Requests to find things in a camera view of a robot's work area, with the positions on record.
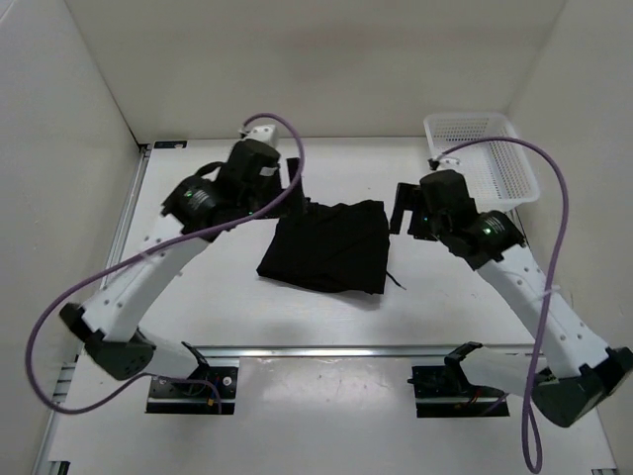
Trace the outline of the black trousers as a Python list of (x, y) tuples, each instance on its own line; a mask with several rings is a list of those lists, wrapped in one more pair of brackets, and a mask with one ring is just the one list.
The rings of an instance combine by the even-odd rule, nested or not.
[(257, 274), (322, 293), (382, 295), (390, 230), (382, 201), (308, 205), (279, 220)]

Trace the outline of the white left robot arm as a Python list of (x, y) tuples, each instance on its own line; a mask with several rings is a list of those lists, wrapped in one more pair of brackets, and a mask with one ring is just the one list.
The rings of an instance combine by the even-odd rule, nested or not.
[(111, 377), (126, 381), (140, 373), (173, 378), (186, 396), (204, 391), (206, 363), (193, 347), (152, 334), (139, 325), (162, 291), (215, 235), (200, 230), (251, 216), (276, 203), (269, 216), (286, 212), (282, 193), (278, 138), (274, 126), (247, 132), (227, 161), (204, 165), (167, 196), (141, 257), (82, 304), (67, 303), (59, 316), (84, 344), (92, 360)]

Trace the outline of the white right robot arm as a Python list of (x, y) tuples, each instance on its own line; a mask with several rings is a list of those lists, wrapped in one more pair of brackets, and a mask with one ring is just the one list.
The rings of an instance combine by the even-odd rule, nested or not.
[(463, 259), (505, 300), (545, 358), (531, 370), (525, 356), (464, 343), (444, 359), (450, 392), (465, 396), (478, 386), (522, 396), (549, 422), (568, 428), (631, 374), (631, 350), (610, 347), (558, 293), (546, 291), (546, 276), (518, 227), (502, 211), (479, 211), (462, 174), (446, 169), (399, 184), (391, 234), (400, 232), (406, 212), (408, 234), (439, 241)]

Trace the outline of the white perforated plastic basket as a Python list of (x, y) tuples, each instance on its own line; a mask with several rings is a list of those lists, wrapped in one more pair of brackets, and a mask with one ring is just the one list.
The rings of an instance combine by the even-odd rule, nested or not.
[(509, 212), (540, 197), (540, 189), (523, 148), (511, 142), (482, 142), (457, 151), (460, 143), (490, 137), (514, 138), (510, 120), (499, 113), (445, 113), (423, 121), (430, 155), (459, 157), (453, 170), (466, 180), (469, 194), (481, 212)]

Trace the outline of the aluminium left side rail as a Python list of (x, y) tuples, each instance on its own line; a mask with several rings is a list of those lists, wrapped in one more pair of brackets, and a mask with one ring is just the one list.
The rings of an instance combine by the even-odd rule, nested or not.
[(136, 164), (135, 172), (131, 184), (128, 188), (124, 206), (117, 222), (113, 241), (107, 259), (105, 261), (106, 268), (114, 266), (122, 259), (125, 249), (125, 243), (128, 238), (131, 222), (136, 209), (138, 194), (142, 186), (142, 181), (146, 173), (148, 161), (151, 155), (151, 150), (151, 143), (142, 144), (139, 148), (139, 160)]

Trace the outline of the aluminium rail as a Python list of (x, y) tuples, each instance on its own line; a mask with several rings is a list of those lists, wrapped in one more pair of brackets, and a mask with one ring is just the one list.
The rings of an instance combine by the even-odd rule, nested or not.
[(503, 291), (503, 297), (533, 337), (537, 336), (544, 299), (550, 297), (539, 351), (547, 357), (549, 363), (554, 363), (562, 359), (565, 347), (566, 341), (560, 340), (560, 337), (568, 336), (560, 319), (565, 299), (554, 283), (546, 290), (547, 271), (542, 270), (534, 257), (518, 213), (511, 211), (507, 214), (512, 224), (518, 228), (522, 244), (520, 250), (512, 250), (510, 258), (505, 257), (502, 262), (503, 275), (507, 278), (507, 289)]
[(138, 194), (142, 186), (142, 181), (146, 173), (148, 161), (151, 155), (151, 150), (151, 143), (142, 144), (139, 148), (139, 160), (136, 164), (135, 172), (131, 184), (128, 188), (124, 206), (117, 222), (113, 241), (107, 259), (105, 261), (106, 268), (114, 266), (122, 259), (125, 249), (125, 243), (128, 238), (131, 222), (136, 209)]
[(448, 345), (195, 345), (207, 358), (426, 358), (443, 357)]

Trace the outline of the aluminium right side rail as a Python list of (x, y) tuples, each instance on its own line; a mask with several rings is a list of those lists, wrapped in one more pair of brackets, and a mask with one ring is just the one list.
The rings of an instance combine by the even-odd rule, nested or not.
[(539, 351), (547, 357), (549, 363), (554, 363), (562, 359), (565, 347), (566, 341), (560, 340), (560, 337), (568, 336), (560, 319), (565, 299), (554, 283), (546, 290), (547, 271), (542, 270), (534, 257), (518, 213), (511, 211), (507, 214), (512, 224), (518, 228), (522, 244), (520, 250), (512, 250), (510, 258), (505, 257), (502, 262), (503, 275), (507, 278), (507, 289), (503, 291), (503, 297), (533, 337), (537, 336), (544, 299), (550, 297)]

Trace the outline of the aluminium front rail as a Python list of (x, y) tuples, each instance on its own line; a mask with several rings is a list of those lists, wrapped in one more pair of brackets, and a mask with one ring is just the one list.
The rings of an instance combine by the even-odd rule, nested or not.
[(207, 358), (426, 358), (443, 357), (448, 345), (195, 345)]

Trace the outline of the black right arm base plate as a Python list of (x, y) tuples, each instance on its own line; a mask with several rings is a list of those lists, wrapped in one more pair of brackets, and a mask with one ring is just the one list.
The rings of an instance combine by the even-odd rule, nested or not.
[(509, 416), (502, 391), (467, 384), (458, 389), (443, 366), (413, 366), (407, 382), (413, 387), (419, 419), (476, 419)]

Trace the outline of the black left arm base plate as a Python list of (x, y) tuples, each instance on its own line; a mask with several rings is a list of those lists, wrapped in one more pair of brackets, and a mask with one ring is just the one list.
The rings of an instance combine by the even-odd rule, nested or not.
[(215, 386), (171, 383), (153, 378), (149, 385), (145, 412), (151, 415), (232, 416), (235, 410), (239, 360), (210, 358), (210, 368), (196, 374)]

